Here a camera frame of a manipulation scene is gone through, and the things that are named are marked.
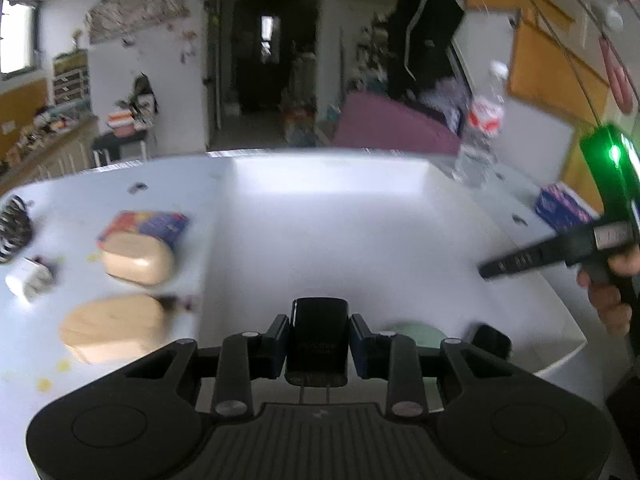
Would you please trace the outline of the person right hand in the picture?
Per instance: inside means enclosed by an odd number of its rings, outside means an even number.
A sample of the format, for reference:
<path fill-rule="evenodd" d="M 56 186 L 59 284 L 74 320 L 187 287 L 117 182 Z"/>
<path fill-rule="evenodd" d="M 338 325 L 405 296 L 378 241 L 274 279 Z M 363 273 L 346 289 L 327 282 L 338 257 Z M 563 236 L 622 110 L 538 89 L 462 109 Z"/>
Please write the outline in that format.
<path fill-rule="evenodd" d="M 623 278 L 639 273 L 639 247 L 608 258 L 610 270 Z M 622 299 L 620 290 L 612 284 L 597 284 L 585 268 L 577 274 L 577 284 L 588 290 L 590 304 L 596 309 L 601 323 L 612 336 L 626 336 L 630 330 L 632 309 Z"/>

